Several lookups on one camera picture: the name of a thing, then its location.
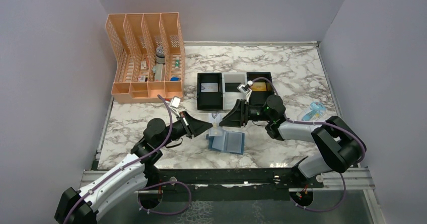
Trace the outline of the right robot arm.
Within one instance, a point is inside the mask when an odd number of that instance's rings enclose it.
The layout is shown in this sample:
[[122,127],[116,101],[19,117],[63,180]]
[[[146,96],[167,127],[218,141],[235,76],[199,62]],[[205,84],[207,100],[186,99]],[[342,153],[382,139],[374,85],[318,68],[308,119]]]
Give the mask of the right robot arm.
[[365,157],[365,144],[340,117],[332,116],[324,122],[296,121],[288,119],[285,110],[277,95],[269,96],[263,106],[253,106],[239,99],[219,125],[240,128],[248,121],[265,121],[265,130],[272,139],[314,143],[319,153],[293,166],[291,182],[297,187],[305,186],[311,177],[321,173],[344,173]]

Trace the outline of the blue card holder wallet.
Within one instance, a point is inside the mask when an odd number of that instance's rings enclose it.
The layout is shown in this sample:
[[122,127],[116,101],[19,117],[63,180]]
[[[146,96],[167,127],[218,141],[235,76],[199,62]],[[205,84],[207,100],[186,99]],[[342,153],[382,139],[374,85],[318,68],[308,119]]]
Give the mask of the blue card holder wallet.
[[208,149],[212,151],[242,155],[244,152],[245,133],[223,131],[221,136],[206,135]]

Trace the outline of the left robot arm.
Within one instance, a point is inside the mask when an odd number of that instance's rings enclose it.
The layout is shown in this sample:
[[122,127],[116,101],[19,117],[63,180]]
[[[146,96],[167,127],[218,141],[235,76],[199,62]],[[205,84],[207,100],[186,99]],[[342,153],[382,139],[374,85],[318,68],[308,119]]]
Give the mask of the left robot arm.
[[161,148],[186,136],[196,137],[212,128],[212,124],[191,117],[186,111],[166,125],[161,118],[147,124],[142,139],[125,158],[92,183],[75,190],[65,190],[54,218],[58,223],[97,223],[113,205],[128,194],[161,186],[155,163],[162,156]]

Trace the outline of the silver crest card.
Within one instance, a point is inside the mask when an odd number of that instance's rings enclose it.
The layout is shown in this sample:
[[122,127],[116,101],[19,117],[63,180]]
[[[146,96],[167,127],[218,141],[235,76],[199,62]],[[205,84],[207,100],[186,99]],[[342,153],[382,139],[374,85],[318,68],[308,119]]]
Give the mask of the silver crest card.
[[222,121],[221,113],[208,113],[208,121],[212,124],[212,128],[209,129],[209,137],[216,137],[223,135],[223,128],[219,125]]

